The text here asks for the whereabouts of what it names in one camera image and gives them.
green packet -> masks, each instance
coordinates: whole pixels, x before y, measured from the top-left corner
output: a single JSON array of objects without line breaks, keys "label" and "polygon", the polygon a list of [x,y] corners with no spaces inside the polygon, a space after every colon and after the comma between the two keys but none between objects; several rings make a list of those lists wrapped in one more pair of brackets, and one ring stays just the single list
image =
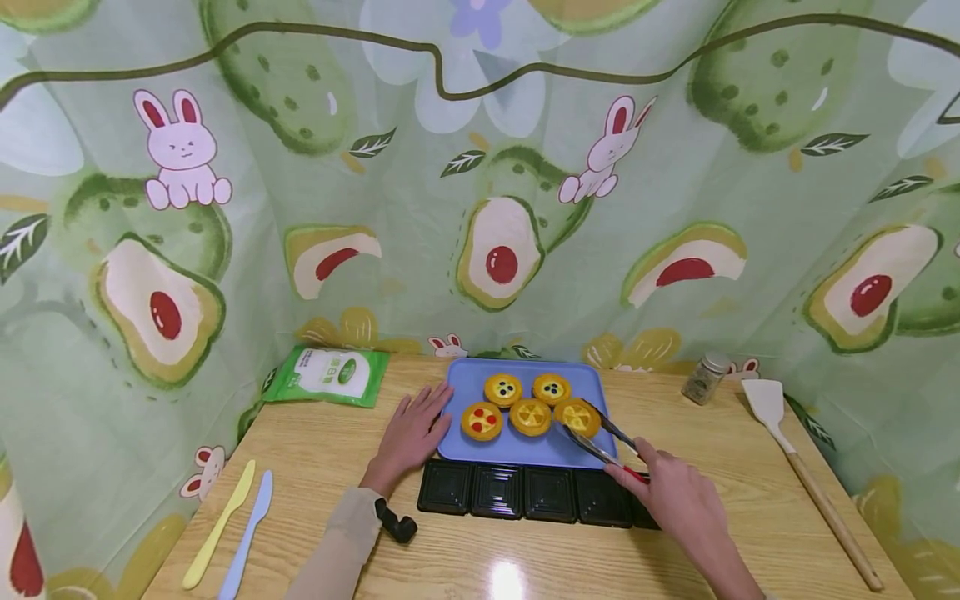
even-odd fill
[{"label": "green packet", "polygon": [[326,400],[373,408],[390,354],[297,346],[263,393],[264,402]]}]

spatula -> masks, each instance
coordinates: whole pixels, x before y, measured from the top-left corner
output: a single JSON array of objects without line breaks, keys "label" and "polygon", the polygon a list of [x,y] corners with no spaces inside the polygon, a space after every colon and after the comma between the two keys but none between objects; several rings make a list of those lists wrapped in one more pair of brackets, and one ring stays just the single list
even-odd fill
[{"label": "spatula", "polygon": [[780,431],[780,421],[783,420],[783,385],[773,379],[744,379],[741,383],[743,383],[743,391],[747,393],[747,401],[750,402],[750,408],[754,411],[754,416],[766,425],[770,435],[783,448],[783,452],[786,453],[786,460],[790,462],[790,466],[793,467],[801,483],[804,484],[806,492],[810,494],[810,499],[820,510],[820,514],[823,515],[837,541],[847,552],[847,556],[850,557],[853,566],[856,567],[860,577],[867,584],[867,588],[870,591],[883,590],[883,582],[876,575],[870,560],[863,553],[860,544],[856,542],[856,538],[847,527],[847,523],[837,513],[836,508],[813,478],[813,474],[806,467],[804,459],[800,458],[800,454],[797,454],[797,449]]}]

blue tray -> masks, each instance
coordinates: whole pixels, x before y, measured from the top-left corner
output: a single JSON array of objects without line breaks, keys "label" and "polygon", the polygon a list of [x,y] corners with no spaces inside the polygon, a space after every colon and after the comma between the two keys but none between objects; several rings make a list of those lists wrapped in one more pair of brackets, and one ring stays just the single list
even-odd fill
[{"label": "blue tray", "polygon": [[[491,360],[484,358],[459,358],[450,363],[446,380],[454,392],[444,413],[453,416],[450,430],[440,442],[441,456],[454,461],[476,463],[502,463],[507,465],[537,465],[544,467],[603,468],[603,463],[587,454],[570,440],[554,421],[542,436],[529,438],[514,429],[503,413],[503,431],[492,442],[477,442],[460,428],[460,417],[474,402],[486,400],[484,383],[498,373],[509,373],[523,385],[523,397],[533,397],[532,389],[537,375],[554,372],[570,382],[572,397],[581,397],[601,411],[607,412],[607,400],[603,395],[600,374],[588,365],[573,363],[547,363],[524,360]],[[616,456],[616,443],[605,429],[593,437],[593,442]]]}]

blue plastic knife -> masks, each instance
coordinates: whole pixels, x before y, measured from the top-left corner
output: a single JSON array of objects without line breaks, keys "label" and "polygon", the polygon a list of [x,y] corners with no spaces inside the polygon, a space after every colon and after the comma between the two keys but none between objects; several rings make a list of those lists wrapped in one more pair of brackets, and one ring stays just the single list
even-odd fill
[{"label": "blue plastic knife", "polygon": [[227,571],[227,577],[224,584],[220,587],[219,600],[233,600],[240,589],[240,580],[243,579],[243,569],[247,566],[247,555],[250,554],[250,544],[253,541],[253,532],[256,531],[256,525],[263,517],[267,515],[270,509],[270,500],[274,496],[274,472],[267,469],[260,479],[260,491],[256,493],[256,502],[253,504],[253,511],[250,513],[250,520],[247,521],[247,531],[240,540],[240,546],[237,547],[237,553],[233,556],[233,562],[230,563],[230,569]]}]

spice jar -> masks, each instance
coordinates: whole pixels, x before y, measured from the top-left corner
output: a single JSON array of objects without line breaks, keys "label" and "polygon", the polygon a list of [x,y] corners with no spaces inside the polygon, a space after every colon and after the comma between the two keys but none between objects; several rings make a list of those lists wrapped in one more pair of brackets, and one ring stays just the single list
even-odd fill
[{"label": "spice jar", "polygon": [[686,380],[681,394],[697,404],[706,404],[720,385],[720,380],[727,374],[730,364],[730,358],[723,352],[707,352]]}]

